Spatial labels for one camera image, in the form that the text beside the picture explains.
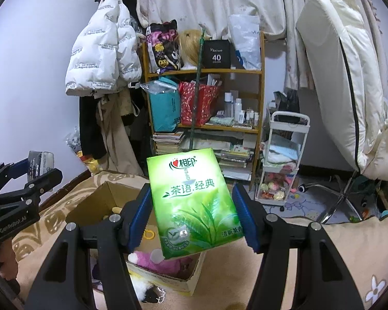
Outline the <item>person left hand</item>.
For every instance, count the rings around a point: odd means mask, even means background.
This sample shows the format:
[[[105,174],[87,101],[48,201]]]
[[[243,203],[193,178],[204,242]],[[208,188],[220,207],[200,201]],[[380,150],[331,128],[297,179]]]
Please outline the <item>person left hand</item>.
[[[13,280],[18,274],[18,263],[12,247],[12,239],[6,239],[0,246],[0,276],[7,280]]]

